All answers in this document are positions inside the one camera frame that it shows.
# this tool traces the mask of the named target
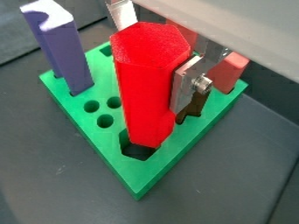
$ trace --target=gray table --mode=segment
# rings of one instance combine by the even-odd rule
[[[80,36],[84,49],[112,33]],[[246,95],[140,201],[50,97],[40,51],[0,68],[0,223],[266,223],[299,153],[299,128]]]

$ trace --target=purple prism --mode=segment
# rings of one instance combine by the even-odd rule
[[[20,7],[56,77],[64,77],[78,95],[94,85],[72,15],[52,0]]]

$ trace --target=green shape sorter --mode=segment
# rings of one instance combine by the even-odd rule
[[[122,154],[120,144],[128,142],[123,108],[118,105],[118,78],[110,43],[87,52],[87,60],[95,85],[78,96],[71,96],[67,82],[48,71],[40,78],[83,136],[116,174],[126,189],[140,200],[155,183],[171,170],[183,155],[202,139],[214,124],[224,116],[247,87],[238,81],[230,94],[215,88],[210,93],[200,117],[187,116],[156,153],[140,161]]]

